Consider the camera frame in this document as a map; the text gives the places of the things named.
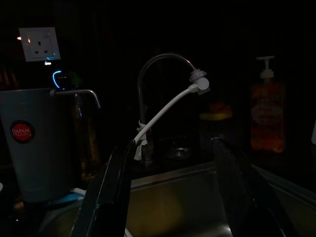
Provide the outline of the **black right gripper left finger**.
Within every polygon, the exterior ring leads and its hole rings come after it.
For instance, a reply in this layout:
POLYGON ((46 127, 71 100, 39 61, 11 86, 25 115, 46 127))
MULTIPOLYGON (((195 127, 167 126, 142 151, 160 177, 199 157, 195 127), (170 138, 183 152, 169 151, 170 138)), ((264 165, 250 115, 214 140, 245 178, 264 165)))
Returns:
POLYGON ((114 149, 86 190, 71 237, 124 236, 135 152, 134 140, 114 149))

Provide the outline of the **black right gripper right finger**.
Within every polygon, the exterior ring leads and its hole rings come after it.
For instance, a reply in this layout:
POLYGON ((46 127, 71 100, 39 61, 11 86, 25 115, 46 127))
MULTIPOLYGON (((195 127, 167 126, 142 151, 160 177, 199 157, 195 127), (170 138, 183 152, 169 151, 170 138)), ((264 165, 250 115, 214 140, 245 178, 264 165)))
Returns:
POLYGON ((211 140, 219 192, 235 237, 292 237, 294 226, 249 157, 222 138, 211 140))

